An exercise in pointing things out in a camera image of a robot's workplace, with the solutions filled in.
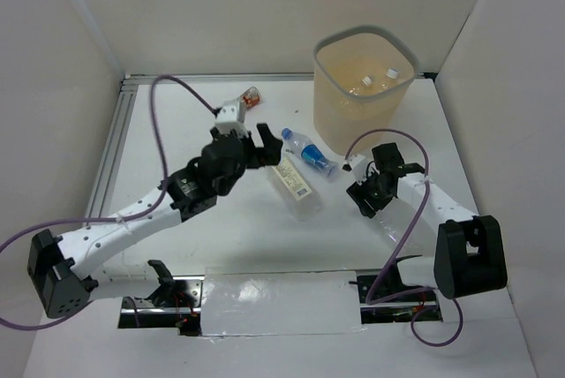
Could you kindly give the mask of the blue label plastic bottle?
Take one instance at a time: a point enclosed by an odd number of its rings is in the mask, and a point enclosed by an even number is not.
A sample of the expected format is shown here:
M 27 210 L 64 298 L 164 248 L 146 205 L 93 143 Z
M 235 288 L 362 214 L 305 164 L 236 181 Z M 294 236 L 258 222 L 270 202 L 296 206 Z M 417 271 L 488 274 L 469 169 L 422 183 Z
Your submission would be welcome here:
M 329 160 L 320 149 L 304 134 L 294 132 L 289 128 L 281 131 L 285 149 L 296 158 L 316 169 L 327 179 L 332 179 L 338 170 L 338 164 Z

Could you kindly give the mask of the clear crushed plastic bottle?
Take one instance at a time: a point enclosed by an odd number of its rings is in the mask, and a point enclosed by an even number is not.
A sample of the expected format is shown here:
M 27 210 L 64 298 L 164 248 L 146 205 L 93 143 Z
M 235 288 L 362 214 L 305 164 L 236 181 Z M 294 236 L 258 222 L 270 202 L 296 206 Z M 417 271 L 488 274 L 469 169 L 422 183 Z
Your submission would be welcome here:
M 410 207 L 389 206 L 377 213 L 375 222 L 377 229 L 391 249 L 394 249 L 407 231 L 415 211 Z M 426 226 L 417 222 L 413 228 L 407 242 L 401 250 L 401 255 L 415 255 L 424 252 L 424 238 L 426 236 Z

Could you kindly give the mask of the white label clear bottle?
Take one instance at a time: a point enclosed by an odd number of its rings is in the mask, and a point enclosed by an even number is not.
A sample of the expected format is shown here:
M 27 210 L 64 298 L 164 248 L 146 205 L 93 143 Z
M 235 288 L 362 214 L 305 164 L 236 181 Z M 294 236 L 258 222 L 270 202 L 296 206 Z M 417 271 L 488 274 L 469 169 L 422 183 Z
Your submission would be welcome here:
M 322 210 L 319 193 L 288 156 L 284 155 L 276 166 L 269 166 L 267 176 L 288 210 L 298 220 L 306 220 Z

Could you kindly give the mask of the clear upright-lying bottle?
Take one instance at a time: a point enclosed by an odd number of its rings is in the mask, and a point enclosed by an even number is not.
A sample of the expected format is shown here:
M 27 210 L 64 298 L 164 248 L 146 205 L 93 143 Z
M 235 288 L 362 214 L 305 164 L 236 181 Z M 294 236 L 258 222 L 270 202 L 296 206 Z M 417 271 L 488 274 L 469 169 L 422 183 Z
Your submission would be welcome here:
M 382 90 L 387 90 L 391 87 L 395 87 L 398 83 L 399 71 L 394 68 L 389 68 L 387 72 L 383 75 L 380 82 L 380 88 Z

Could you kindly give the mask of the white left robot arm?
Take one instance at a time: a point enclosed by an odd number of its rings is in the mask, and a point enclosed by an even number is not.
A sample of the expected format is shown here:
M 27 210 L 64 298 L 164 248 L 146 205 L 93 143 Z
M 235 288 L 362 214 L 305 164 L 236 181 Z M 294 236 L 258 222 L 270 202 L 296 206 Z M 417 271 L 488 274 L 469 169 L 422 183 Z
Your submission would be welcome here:
M 262 144 L 249 133 L 212 129 L 198 157 L 165 178 L 154 190 L 107 220 L 84 220 L 81 228 L 56 236 L 44 229 L 32 237 L 27 273 L 50 319 L 76 314 L 102 289 L 144 281 L 142 294 L 154 306 L 174 296 L 174 279 L 161 261 L 149 260 L 111 276 L 94 272 L 113 256 L 155 233 L 176 227 L 213 207 L 247 170 L 276 166 L 283 143 L 268 125 L 257 125 Z

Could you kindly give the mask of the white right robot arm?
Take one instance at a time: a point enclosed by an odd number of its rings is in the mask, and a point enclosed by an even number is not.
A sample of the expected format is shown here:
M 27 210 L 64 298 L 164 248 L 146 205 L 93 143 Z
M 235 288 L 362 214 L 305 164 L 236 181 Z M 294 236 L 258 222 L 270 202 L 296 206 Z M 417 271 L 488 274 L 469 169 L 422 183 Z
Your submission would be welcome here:
M 493 216 L 478 215 L 455 202 L 425 175 L 423 166 L 406 163 L 395 143 L 374 147 L 372 154 L 371 162 L 353 155 L 343 165 L 354 174 L 346 193 L 361 215 L 373 218 L 398 199 L 437 235 L 432 257 L 394 260 L 395 273 L 385 280 L 389 297 L 404 300 L 416 287 L 427 287 L 458 299 L 507 286 L 501 226 Z

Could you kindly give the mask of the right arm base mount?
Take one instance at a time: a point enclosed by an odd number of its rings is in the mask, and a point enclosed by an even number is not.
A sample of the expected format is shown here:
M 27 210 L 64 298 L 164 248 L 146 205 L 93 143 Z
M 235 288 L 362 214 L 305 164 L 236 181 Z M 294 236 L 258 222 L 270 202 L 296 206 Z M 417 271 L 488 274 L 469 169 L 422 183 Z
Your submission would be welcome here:
M 438 299 L 433 291 L 419 291 L 418 286 L 402 284 L 399 273 L 392 268 L 370 300 L 388 298 L 403 292 L 403 295 L 388 299 L 376 305 L 367 305 L 369 290 L 377 275 L 375 271 L 357 272 L 356 277 L 348 282 L 357 292 L 360 304 L 361 323 L 408 323 L 419 314 L 416 321 L 442 321 Z

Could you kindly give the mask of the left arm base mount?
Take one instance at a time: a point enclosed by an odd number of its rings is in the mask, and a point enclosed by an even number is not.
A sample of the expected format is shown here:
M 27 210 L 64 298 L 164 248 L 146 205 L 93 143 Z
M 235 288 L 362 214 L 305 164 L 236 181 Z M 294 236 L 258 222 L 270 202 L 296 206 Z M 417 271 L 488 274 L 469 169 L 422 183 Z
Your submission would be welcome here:
M 162 261 L 148 265 L 158 287 L 147 297 L 127 296 L 117 326 L 120 329 L 176 329 L 180 336 L 201 335 L 204 276 L 173 276 Z

